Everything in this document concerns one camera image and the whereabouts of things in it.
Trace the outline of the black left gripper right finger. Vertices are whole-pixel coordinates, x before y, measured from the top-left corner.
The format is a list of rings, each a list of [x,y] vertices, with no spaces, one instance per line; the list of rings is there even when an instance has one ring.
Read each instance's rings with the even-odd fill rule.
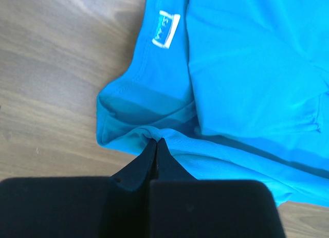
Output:
[[[255,180],[197,180],[156,149],[149,188],[149,237],[285,237],[270,190]]]

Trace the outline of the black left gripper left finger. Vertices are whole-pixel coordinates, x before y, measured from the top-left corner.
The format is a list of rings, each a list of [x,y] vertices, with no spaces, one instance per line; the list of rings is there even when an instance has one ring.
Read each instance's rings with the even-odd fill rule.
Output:
[[[1,237],[146,237],[157,143],[113,176],[1,181]]]

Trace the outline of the teal t-shirt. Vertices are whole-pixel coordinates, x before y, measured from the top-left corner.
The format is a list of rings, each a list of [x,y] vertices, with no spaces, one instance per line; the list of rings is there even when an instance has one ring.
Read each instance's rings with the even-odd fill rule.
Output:
[[[146,0],[96,115],[102,147],[138,155],[165,139],[198,179],[328,206],[328,0]]]

